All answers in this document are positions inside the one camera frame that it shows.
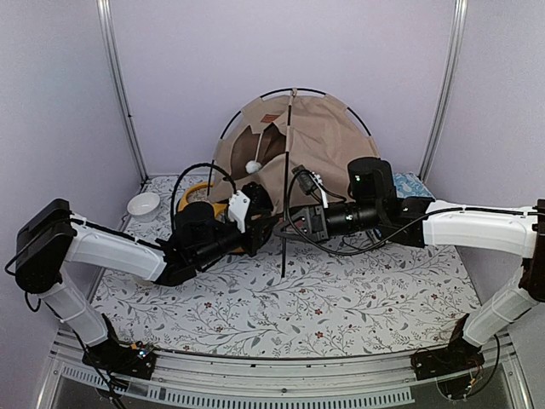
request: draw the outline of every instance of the tent fabric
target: tent fabric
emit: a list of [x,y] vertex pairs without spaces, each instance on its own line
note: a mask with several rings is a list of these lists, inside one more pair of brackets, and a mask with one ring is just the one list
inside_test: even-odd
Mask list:
[[[291,95],[266,100],[258,97],[246,105],[240,123],[227,138],[220,139],[215,162],[233,177],[237,188],[252,181],[260,183],[271,196],[274,212],[279,213],[284,205],[286,152],[290,153],[288,181],[293,177],[291,170],[302,164],[320,174],[331,192],[343,197],[347,197],[348,163],[379,157],[375,141],[348,117],[344,103],[331,95],[299,96],[294,89]],[[245,165],[256,157],[262,168],[248,174]],[[222,201],[231,194],[229,183],[216,174],[210,200]],[[312,203],[316,203],[312,197],[294,187],[290,207]]]

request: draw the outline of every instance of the wall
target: wall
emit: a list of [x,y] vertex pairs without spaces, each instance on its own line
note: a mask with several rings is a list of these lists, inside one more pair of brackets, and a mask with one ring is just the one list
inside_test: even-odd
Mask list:
[[[139,181],[96,3],[2,2],[0,15],[3,265],[19,228],[51,199],[69,199],[78,213],[116,227]],[[74,273],[86,290],[95,269]],[[0,308],[0,407],[30,408],[57,323],[46,308],[31,313],[7,274],[0,274]]]
[[[454,89],[428,186],[468,204],[533,205],[545,198],[545,3],[469,2]],[[488,299],[519,264],[461,249],[479,296]],[[536,407],[542,387],[545,308],[510,332]]]
[[445,70],[454,1],[112,2],[147,168],[209,161],[229,118],[285,87],[337,96],[395,170],[416,171]]

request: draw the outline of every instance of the floral tablecloth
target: floral tablecloth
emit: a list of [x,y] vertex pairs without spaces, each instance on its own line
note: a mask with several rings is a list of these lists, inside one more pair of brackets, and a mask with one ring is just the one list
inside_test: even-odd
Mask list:
[[[181,193],[202,180],[187,177]],[[395,180],[399,196],[430,194],[412,174]],[[126,232],[148,240],[169,236],[174,182],[173,176],[149,182],[146,190],[161,197],[161,213],[154,222],[130,221]],[[360,234],[348,242],[366,240]],[[328,245],[343,246],[338,239]],[[106,271],[93,304],[128,341],[277,358],[380,354],[445,343],[456,319],[479,306],[453,246],[389,244],[338,257],[289,243],[284,279],[280,263],[280,240],[272,238],[255,257],[226,256],[174,288]]]

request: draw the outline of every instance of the bowl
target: bowl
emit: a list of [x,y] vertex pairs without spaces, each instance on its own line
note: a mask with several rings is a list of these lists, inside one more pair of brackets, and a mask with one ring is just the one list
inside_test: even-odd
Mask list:
[[161,198],[156,193],[146,192],[134,196],[127,204],[127,211],[138,222],[152,222],[159,214]]

